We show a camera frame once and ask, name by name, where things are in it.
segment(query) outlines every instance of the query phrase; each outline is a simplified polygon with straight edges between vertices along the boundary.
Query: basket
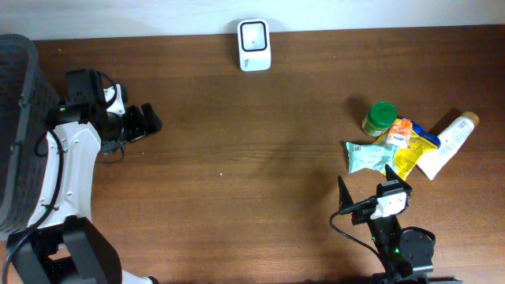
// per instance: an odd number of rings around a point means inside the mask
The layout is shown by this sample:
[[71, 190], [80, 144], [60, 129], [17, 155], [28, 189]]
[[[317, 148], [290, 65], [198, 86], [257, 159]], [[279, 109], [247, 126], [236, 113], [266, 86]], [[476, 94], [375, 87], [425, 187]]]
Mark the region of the basket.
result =
[[[35, 44], [0, 35], [0, 232], [25, 229], [36, 208], [47, 158], [35, 155], [44, 119], [60, 97], [39, 68]], [[42, 139], [40, 152], [47, 151]]]

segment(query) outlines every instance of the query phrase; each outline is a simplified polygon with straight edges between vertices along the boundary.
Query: orange packet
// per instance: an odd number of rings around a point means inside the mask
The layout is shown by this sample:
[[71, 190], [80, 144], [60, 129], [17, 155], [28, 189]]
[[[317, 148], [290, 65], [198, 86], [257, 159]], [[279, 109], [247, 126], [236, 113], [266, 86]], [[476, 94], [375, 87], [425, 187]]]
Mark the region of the orange packet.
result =
[[389, 129], [386, 144], [398, 146], [401, 149], [409, 147], [410, 137], [412, 136], [412, 121], [406, 118], [396, 118]]

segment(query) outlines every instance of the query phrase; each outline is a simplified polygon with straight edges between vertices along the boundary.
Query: white tube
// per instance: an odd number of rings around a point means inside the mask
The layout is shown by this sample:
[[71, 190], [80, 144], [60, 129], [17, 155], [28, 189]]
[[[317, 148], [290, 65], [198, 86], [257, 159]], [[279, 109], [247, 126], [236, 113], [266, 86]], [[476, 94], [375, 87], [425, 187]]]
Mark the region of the white tube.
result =
[[478, 123], [479, 117], [467, 111], [438, 135], [440, 148], [422, 155], [417, 162], [430, 180], [433, 180], [443, 165], [456, 154]]

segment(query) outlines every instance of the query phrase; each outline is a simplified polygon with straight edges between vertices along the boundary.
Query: wooden table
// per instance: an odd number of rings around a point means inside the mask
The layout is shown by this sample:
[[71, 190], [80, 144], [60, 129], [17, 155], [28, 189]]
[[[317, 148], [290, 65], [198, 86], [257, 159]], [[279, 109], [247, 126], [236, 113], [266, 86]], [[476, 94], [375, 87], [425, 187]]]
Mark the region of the wooden table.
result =
[[[385, 180], [348, 174], [343, 145], [373, 142], [361, 119], [386, 100], [435, 134], [462, 111], [480, 116], [434, 181], [413, 170], [410, 208], [398, 218], [436, 234], [432, 276], [503, 282], [505, 27], [275, 33], [271, 46], [268, 71], [243, 73], [235, 35], [37, 43], [60, 94], [65, 71], [98, 69], [163, 120], [161, 133], [127, 146], [122, 163], [95, 167], [93, 221], [122, 266], [163, 283], [382, 271], [328, 218], [337, 175], [355, 201]], [[336, 224], [372, 243], [349, 216]]]

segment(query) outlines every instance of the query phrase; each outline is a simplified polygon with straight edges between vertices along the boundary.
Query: jar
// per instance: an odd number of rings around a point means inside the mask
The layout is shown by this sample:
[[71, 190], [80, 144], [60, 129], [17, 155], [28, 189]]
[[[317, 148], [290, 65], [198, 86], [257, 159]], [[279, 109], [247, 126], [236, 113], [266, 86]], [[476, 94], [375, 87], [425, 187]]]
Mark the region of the jar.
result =
[[363, 119], [363, 132], [370, 136], [378, 137], [385, 133], [398, 117], [395, 106], [388, 102], [378, 102], [372, 106]]

